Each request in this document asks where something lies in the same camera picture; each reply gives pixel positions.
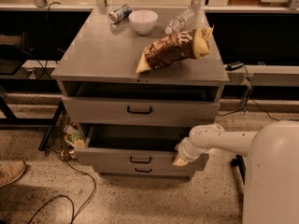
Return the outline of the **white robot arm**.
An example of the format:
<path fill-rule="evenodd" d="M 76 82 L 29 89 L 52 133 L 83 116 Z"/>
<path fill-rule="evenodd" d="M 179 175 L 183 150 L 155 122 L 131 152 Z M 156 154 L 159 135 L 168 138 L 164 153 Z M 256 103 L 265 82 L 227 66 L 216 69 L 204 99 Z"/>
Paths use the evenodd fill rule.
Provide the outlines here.
<path fill-rule="evenodd" d="M 217 148 L 247 158 L 243 224 L 299 224 L 299 122 L 272 122 L 258 132 L 198 125 L 177 144 L 184 166 Z"/>

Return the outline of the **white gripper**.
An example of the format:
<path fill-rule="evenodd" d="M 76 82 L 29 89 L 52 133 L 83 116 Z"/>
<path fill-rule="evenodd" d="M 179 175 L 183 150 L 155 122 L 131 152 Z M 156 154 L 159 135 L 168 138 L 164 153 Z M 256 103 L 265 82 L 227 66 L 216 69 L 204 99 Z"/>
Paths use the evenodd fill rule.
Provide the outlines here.
<path fill-rule="evenodd" d="M 183 138 L 177 145 L 177 156 L 173 160 L 173 164 L 178 167 L 182 167 L 193 162 L 200 157 L 203 153 L 201 148 L 196 147 L 189 137 Z"/>

